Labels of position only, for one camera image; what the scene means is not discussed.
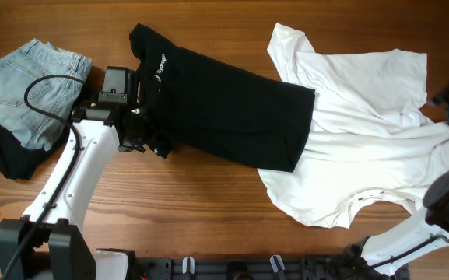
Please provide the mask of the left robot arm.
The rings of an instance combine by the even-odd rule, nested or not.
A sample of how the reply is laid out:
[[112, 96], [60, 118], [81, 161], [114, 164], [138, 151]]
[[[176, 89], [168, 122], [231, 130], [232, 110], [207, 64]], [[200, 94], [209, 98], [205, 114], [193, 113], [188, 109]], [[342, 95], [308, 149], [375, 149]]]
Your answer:
[[0, 222], [3, 279], [136, 279], [135, 252], [91, 251], [82, 235], [88, 205], [117, 152], [144, 151], [147, 134], [135, 71], [110, 66], [95, 100], [65, 121], [67, 144], [44, 188], [19, 219]]

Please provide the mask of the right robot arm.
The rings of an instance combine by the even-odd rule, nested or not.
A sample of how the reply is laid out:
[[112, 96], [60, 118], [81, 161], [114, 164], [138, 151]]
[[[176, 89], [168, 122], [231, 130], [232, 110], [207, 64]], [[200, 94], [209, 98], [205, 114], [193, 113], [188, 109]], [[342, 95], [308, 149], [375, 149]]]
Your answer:
[[423, 208], [387, 232], [346, 248], [338, 279], [403, 279], [403, 268], [434, 250], [449, 247], [449, 171], [436, 179]]

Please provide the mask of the black polo shirt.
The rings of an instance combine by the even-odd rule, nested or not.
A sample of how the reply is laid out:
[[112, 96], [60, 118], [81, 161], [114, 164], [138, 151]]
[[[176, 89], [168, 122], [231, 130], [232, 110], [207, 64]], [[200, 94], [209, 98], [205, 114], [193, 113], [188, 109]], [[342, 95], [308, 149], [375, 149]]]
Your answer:
[[148, 147], [167, 157], [177, 143], [247, 166], [292, 172], [310, 132], [315, 91], [267, 79], [179, 47], [137, 24]]

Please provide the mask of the white t-shirt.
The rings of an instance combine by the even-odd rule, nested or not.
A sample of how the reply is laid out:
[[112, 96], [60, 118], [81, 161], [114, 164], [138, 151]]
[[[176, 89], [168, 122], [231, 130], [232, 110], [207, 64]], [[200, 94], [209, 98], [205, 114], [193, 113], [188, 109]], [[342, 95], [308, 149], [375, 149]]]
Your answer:
[[319, 54], [304, 32], [282, 24], [267, 51], [282, 81], [316, 95], [295, 170], [258, 172], [272, 203], [305, 226], [324, 228], [349, 227], [377, 201], [416, 212], [449, 170], [449, 126], [421, 111], [426, 54]]

